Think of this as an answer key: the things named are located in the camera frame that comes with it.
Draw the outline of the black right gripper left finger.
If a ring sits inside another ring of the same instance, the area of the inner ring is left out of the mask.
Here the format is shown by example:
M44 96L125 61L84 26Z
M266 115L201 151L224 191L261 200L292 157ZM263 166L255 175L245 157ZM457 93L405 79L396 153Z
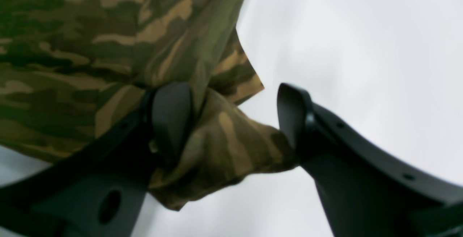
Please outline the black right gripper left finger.
M129 237L156 168L174 167L191 123L187 82L141 105L73 156L1 188L1 227L25 237Z

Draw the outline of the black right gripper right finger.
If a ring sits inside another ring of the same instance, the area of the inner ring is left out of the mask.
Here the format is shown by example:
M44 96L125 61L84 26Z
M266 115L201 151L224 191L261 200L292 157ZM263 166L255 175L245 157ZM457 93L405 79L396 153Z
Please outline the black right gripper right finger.
M298 86L280 84L277 110L334 236L462 236L461 186L381 150Z

